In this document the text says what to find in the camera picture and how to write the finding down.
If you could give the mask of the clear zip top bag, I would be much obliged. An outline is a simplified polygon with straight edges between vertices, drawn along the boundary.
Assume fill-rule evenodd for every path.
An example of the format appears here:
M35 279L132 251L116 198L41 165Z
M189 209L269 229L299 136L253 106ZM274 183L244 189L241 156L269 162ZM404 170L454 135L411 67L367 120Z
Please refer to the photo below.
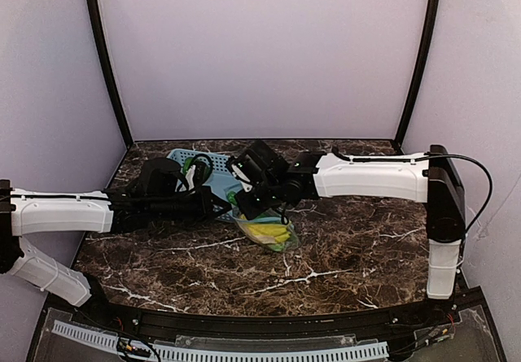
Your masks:
M232 220L251 241L274 252L292 251L299 247L295 226L278 210L269 209L254 220L247 220L235 199L239 189L239 185L231 186L225 197L231 205Z

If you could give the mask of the yellow toy banana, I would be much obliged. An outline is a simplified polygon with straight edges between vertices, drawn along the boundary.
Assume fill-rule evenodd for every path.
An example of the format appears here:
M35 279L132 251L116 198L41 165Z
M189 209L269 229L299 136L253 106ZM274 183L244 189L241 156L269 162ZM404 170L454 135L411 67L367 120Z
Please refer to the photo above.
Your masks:
M255 242L269 244L274 242L276 236L291 233L285 225L279 224L248 224L246 234Z

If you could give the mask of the green toy bell pepper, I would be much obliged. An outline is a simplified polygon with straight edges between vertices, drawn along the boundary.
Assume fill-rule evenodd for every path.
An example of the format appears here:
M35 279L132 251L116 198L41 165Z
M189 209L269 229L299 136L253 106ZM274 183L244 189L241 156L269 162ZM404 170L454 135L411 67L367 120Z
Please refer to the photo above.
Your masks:
M204 162L201 162L197 158L186 158L182 171L183 174L188 177L189 175L197 175L200 169L204 169Z

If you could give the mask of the short green toy gourd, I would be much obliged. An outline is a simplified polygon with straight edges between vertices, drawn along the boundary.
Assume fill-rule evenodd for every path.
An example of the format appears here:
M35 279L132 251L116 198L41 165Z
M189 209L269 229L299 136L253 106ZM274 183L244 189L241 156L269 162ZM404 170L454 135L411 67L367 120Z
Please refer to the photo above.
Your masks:
M271 251L286 252L296 249L299 246L299 239L293 233L285 233L274 238L274 242L269 243L267 247Z

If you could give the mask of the long green toy cucumber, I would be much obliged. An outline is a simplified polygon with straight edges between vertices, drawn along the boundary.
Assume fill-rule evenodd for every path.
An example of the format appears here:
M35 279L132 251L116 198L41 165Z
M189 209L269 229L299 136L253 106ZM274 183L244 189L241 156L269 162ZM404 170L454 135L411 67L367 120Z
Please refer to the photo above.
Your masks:
M229 191L226 194L227 201L232 204L233 206L237 205L237 200L235 198L236 193L234 191Z

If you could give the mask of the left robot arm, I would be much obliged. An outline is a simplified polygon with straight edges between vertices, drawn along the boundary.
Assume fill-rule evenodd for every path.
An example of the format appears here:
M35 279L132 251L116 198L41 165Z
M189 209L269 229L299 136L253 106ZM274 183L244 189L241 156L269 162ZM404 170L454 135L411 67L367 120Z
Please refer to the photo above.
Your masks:
M145 161L127 186L79 194L38 193L1 182L1 272L81 307L104 294L95 277L72 270L38 250L31 233L130 233L154 221L200 222L230 211L207 184L213 161L197 154L188 164Z

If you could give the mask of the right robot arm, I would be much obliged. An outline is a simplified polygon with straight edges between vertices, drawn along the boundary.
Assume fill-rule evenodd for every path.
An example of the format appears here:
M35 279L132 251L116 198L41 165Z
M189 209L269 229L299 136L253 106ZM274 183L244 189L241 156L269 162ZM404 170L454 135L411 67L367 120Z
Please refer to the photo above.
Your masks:
M482 163L450 154L443 146L412 155L343 155L303 151L289 162L261 140L226 167L243 188L235 195L247 220L270 208L294 207L303 200L347 196L398 198L424 204L429 242L427 297L451 297L472 223L466 220L465 189L454 160Z

